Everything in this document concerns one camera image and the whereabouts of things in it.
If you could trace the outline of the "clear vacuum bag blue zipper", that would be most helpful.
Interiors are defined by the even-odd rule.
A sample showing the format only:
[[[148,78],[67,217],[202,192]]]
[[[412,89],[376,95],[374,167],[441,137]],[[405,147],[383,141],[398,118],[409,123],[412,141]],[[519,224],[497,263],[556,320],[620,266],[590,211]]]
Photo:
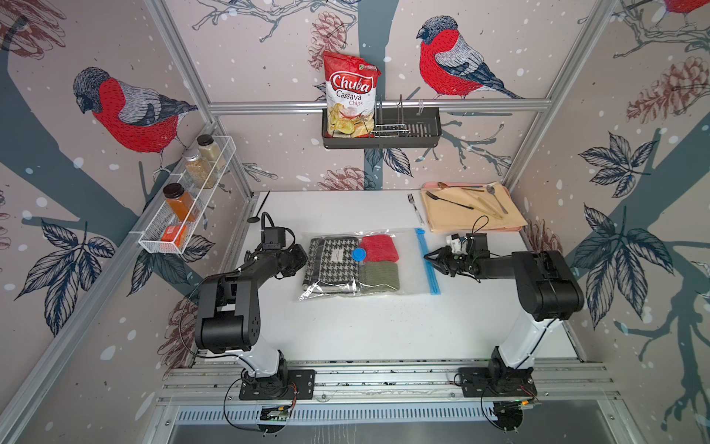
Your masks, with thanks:
[[[330,297],[439,295],[423,229],[309,233],[300,301]]]

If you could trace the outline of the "red knitted cloth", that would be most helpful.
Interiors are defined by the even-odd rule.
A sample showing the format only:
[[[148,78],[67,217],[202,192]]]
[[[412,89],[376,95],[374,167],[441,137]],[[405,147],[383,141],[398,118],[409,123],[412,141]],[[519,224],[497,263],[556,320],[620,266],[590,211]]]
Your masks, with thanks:
[[[364,262],[392,262],[399,261],[399,252],[393,238],[386,234],[377,234],[363,237],[361,248],[365,251]]]

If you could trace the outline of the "green knitted cloth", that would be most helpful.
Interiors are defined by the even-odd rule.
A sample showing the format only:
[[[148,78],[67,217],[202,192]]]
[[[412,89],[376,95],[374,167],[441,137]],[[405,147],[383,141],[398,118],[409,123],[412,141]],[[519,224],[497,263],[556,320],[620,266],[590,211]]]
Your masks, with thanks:
[[[366,294],[398,292],[399,267],[392,262],[368,262],[360,267],[361,292]]]

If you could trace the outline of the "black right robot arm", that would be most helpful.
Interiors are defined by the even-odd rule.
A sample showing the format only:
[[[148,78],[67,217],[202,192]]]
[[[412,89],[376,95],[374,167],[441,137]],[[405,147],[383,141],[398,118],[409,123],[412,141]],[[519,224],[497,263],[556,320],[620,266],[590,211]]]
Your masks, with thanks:
[[[446,246],[427,253],[425,260],[453,278],[515,282],[520,310],[508,338],[494,348],[486,367],[460,368],[454,384],[466,398],[535,397],[534,365],[544,340],[584,305],[582,290],[561,253],[491,255],[477,247],[456,253]]]

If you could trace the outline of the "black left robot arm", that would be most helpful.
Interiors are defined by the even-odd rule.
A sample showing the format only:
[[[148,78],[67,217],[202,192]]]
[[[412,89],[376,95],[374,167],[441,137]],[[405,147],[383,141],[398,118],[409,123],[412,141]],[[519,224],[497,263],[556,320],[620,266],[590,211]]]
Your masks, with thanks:
[[[194,340],[208,357],[233,358],[243,368],[242,401],[284,400],[299,394],[282,351],[261,335],[260,288],[269,279],[293,277],[307,263],[303,247],[249,253],[229,273],[212,275],[197,288]]]

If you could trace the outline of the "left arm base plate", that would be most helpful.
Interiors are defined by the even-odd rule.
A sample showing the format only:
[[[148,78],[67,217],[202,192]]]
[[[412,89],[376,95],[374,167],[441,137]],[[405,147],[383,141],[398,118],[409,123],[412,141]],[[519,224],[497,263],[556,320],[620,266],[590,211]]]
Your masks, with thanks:
[[[241,401],[311,400],[316,372],[312,369],[288,370],[286,374],[256,379],[246,370],[241,375]]]

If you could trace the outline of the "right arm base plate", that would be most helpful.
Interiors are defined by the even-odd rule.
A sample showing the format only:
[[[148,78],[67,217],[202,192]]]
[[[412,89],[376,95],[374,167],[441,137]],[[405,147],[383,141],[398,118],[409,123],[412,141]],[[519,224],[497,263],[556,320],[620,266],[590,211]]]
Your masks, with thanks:
[[[492,373],[487,367],[462,367],[453,377],[453,383],[461,388],[465,398],[534,398],[537,388],[532,373],[532,368],[515,370],[506,367]]]

